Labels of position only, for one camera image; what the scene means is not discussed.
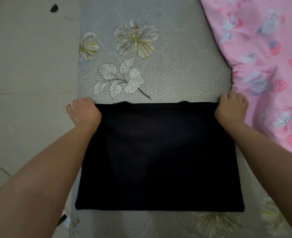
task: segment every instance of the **pink blanket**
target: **pink blanket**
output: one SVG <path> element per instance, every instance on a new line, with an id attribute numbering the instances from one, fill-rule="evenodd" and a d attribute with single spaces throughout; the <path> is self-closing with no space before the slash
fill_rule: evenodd
<path id="1" fill-rule="evenodd" d="M 292 0 L 201 0 L 249 100 L 245 122 L 292 152 Z"/>

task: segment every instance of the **gray mattress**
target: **gray mattress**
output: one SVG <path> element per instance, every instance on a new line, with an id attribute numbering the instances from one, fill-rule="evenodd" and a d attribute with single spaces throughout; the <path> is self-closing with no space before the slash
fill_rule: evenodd
<path id="1" fill-rule="evenodd" d="M 94 32 L 100 50 L 96 59 L 80 63 L 79 97 L 92 96 L 94 85 L 105 81 L 99 73 L 100 65 L 112 63 L 119 73 L 120 64 L 133 56 L 136 61 L 132 67 L 140 70 L 145 82 L 140 89 L 149 95 L 151 100 L 139 91 L 128 95 L 122 86 L 123 90 L 117 96 L 117 102 L 216 102 L 220 93 L 230 90 L 231 70 L 215 45 L 199 0 L 80 2 L 81 34 Z M 134 18 L 146 19 L 149 25 L 160 31 L 159 38 L 153 42 L 155 51 L 148 58 L 140 58 L 136 53 L 120 56 L 116 52 L 114 27 L 124 23 L 128 25 L 130 19 Z M 97 103 L 113 103 L 109 86 L 110 83 L 103 92 L 93 97 Z M 239 150 L 237 159 L 246 211 L 239 214 L 241 225 L 234 234 L 225 235 L 221 230 L 211 237 L 269 237 L 260 219 L 262 202 L 267 195 Z M 198 217 L 191 212 L 76 210 L 74 203 L 79 178 L 80 174 L 74 184 L 72 198 L 72 218 L 81 220 L 74 228 L 74 233 L 79 237 L 204 237 L 196 227 Z M 205 181 L 197 181 L 198 192 L 202 182 Z M 219 194 L 219 198 L 227 195 L 230 194 Z"/>

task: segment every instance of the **right hand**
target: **right hand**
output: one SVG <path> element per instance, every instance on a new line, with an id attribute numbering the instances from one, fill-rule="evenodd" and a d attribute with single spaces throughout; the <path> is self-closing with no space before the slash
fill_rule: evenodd
<path id="1" fill-rule="evenodd" d="M 95 133 L 101 122 L 102 115 L 90 97 L 79 98 L 67 105 L 66 110 L 76 127 Z"/>
<path id="2" fill-rule="evenodd" d="M 234 91 L 229 94 L 221 94 L 220 103 L 214 116 L 224 129 L 229 126 L 244 123 L 248 100 L 243 94 Z"/>

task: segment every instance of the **black cloth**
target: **black cloth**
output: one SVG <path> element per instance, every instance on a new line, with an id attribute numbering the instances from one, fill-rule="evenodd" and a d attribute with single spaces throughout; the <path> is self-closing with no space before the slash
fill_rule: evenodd
<path id="1" fill-rule="evenodd" d="M 77 209 L 243 212 L 235 144 L 217 103 L 97 104 Z"/>

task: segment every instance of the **person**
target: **person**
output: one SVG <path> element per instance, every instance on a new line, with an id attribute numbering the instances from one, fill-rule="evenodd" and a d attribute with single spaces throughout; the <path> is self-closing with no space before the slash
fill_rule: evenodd
<path id="1" fill-rule="evenodd" d="M 243 94 L 220 96 L 215 117 L 234 139 L 260 184 L 292 226 L 292 153 L 244 123 Z M 101 121 L 90 97 L 66 107 L 75 127 L 45 148 L 0 188 L 0 238 L 51 237 Z"/>

